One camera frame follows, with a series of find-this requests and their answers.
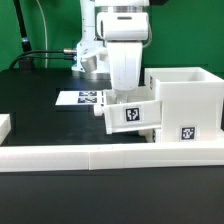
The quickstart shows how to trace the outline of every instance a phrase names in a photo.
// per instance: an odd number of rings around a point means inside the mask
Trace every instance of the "green wall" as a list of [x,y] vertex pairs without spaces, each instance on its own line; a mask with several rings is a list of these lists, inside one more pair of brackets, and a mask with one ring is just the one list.
[[[79,0],[40,0],[48,25],[49,49],[72,47],[81,38]],[[35,0],[21,0],[33,49],[44,49],[44,29]],[[200,66],[224,77],[224,1],[170,0],[150,8],[153,43],[144,51],[144,67]],[[21,53],[13,1],[0,7],[0,70]],[[71,62],[51,61],[50,67]]]

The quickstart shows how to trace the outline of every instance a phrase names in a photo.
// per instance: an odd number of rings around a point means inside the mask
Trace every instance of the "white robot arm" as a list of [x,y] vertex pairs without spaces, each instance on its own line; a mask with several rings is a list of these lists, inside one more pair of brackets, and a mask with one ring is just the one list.
[[143,12],[149,1],[96,0],[95,6],[103,9],[97,15],[97,33],[107,47],[112,89],[117,103],[127,103],[139,83],[142,41],[151,42],[148,14]]

